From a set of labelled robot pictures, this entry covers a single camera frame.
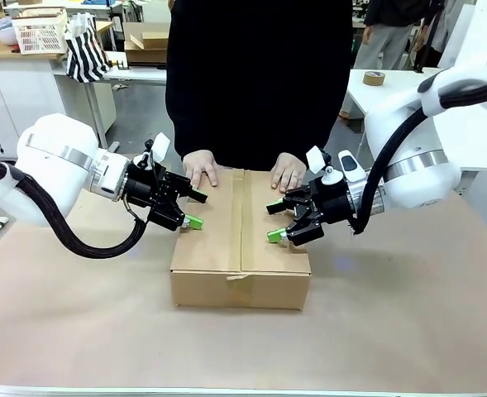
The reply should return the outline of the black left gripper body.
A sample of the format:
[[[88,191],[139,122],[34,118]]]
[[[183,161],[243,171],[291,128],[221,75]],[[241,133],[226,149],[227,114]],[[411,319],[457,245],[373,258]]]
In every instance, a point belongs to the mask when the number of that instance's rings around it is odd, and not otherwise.
[[[134,205],[140,208],[177,211],[178,175],[162,165],[154,169],[141,168],[129,164],[123,188],[123,202],[127,208]]]

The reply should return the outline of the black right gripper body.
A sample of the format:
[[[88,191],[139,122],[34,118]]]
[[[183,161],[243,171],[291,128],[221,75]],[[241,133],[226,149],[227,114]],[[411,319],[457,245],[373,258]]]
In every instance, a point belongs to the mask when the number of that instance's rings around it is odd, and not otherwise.
[[[334,184],[324,184],[322,178],[316,178],[309,181],[304,189],[312,210],[308,215],[310,221],[328,224],[354,222],[355,209],[344,178]]]

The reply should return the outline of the person's right hand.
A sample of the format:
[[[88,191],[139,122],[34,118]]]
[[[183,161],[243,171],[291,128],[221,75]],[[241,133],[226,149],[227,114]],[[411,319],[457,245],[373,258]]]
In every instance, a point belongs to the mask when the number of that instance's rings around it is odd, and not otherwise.
[[[183,157],[183,167],[186,177],[195,189],[200,187],[203,175],[206,175],[212,187],[217,187],[217,163],[211,151],[199,150],[188,153]]]

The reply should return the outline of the person's left hand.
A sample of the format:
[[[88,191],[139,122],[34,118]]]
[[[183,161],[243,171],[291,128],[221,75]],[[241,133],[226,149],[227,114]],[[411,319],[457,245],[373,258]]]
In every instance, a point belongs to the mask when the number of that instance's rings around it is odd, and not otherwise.
[[[307,166],[296,156],[280,153],[271,170],[270,187],[284,194],[302,185]]]

